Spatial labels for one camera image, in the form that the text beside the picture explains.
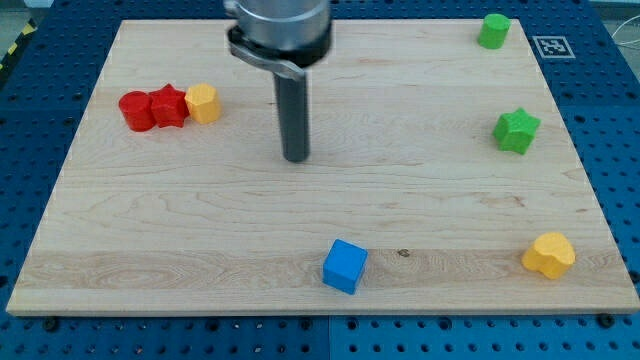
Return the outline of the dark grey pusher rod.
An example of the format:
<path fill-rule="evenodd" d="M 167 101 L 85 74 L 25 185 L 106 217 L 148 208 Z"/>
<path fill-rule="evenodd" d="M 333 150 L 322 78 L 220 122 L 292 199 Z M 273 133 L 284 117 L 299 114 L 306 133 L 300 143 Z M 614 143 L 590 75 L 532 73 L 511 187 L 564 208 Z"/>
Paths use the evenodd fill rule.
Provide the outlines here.
<path fill-rule="evenodd" d="M 305 161 L 310 153 L 307 81 L 274 74 L 283 156 L 293 163 Z"/>

